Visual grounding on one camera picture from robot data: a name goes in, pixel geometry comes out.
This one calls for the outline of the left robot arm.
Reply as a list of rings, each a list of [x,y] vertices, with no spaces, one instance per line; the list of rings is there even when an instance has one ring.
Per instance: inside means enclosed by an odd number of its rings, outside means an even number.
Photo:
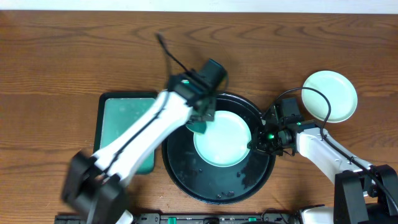
[[[126,187],[146,157],[190,120],[212,121],[217,88],[227,71],[209,59],[199,70],[169,76],[155,103],[120,137],[91,156],[76,153],[62,200],[87,223],[132,223]]]

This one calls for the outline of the green scrubbing sponge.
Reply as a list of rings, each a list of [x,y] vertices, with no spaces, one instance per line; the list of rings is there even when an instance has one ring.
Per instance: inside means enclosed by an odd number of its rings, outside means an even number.
[[[189,121],[185,126],[195,134],[204,134],[207,127],[205,121]]]

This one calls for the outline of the mint green plate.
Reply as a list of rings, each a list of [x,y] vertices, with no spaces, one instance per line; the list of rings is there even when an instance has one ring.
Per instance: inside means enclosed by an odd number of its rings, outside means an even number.
[[[195,133],[193,143],[198,155],[216,167],[231,167],[248,154],[251,140],[248,124],[230,111],[216,111],[215,119],[206,122],[203,134]]]
[[[303,105],[319,120],[340,123],[349,119],[357,109],[354,85],[338,72],[315,72],[305,80],[303,87]]]

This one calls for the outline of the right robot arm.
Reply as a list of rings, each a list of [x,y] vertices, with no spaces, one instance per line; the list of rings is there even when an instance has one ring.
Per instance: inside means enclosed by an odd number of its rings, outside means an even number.
[[[334,205],[302,208],[291,223],[397,223],[397,173],[374,166],[336,142],[314,120],[306,121],[295,98],[274,103],[248,148],[281,156],[292,150],[314,163],[334,185]]]

